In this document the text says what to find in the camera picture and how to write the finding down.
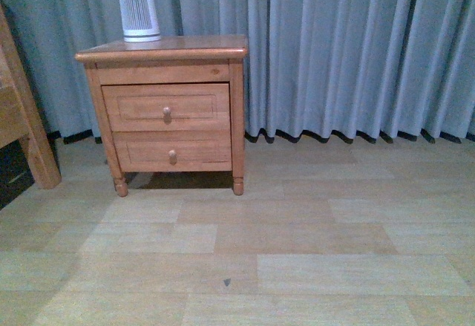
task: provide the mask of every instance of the wooden bed frame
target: wooden bed frame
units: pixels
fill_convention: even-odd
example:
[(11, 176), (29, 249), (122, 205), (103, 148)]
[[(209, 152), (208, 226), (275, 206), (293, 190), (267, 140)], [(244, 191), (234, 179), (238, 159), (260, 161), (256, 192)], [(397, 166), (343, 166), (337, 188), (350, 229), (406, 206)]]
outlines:
[(35, 182), (52, 189), (61, 182), (22, 63), (0, 6), (0, 148), (20, 140)]

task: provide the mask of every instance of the white cylindrical device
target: white cylindrical device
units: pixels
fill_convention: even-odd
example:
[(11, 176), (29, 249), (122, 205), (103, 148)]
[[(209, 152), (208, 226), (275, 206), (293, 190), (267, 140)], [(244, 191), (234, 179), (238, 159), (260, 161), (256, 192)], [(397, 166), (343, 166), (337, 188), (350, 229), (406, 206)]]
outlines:
[(126, 42), (160, 40), (154, 0), (119, 0)]

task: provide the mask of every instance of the speaker grille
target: speaker grille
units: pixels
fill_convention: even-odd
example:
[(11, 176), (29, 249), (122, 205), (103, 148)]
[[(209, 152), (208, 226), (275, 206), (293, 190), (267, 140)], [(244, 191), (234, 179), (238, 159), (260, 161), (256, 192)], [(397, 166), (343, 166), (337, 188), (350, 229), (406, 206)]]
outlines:
[(124, 4), (122, 26), (125, 30), (152, 29), (147, 0), (120, 0)]

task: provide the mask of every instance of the drawer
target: drawer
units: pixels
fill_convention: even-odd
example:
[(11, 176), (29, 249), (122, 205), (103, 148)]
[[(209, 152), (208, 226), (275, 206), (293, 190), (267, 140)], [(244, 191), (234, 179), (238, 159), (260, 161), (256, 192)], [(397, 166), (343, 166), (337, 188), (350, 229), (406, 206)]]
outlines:
[(101, 85), (229, 81), (228, 60), (97, 63)]
[(113, 136), (124, 172), (232, 169), (229, 131), (117, 132)]
[(102, 88), (112, 131), (229, 130), (229, 85)]

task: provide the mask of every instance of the curtain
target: curtain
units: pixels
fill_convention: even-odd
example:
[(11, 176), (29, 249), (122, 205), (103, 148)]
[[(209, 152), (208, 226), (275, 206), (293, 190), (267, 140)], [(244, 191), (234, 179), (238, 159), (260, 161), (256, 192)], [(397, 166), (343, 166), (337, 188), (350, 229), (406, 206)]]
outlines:
[[(78, 51), (119, 0), (2, 0), (50, 131), (99, 136)], [(163, 36), (242, 33), (246, 130), (475, 134), (475, 0), (155, 0)]]

